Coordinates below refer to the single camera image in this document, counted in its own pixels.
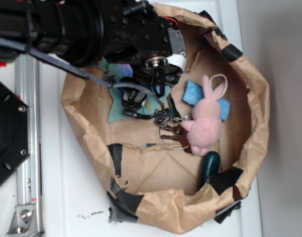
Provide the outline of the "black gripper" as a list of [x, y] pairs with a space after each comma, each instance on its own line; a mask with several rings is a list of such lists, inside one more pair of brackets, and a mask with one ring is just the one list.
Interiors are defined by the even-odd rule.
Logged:
[[[129, 64], [133, 77], [163, 96], [164, 86], [176, 85], [186, 66], [186, 47], [174, 17], [160, 17], [146, 0], [102, 2], [107, 45], [103, 57], [109, 63]], [[122, 90], [123, 113], [133, 116], [147, 95], [133, 88]]]

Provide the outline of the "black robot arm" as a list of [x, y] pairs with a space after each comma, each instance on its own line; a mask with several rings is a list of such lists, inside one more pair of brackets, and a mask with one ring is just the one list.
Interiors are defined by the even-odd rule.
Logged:
[[[142, 101], [158, 101], [186, 67], [178, 22], [145, 0], [0, 0], [0, 63], [20, 54], [108, 88], [130, 90], [124, 113], [140, 118]], [[82, 68], [129, 64], [132, 79], [97, 78]]]

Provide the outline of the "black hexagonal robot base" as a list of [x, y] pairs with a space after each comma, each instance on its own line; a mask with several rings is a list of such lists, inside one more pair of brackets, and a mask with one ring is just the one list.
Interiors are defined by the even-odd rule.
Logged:
[[0, 81], [0, 187], [29, 156], [28, 111]]

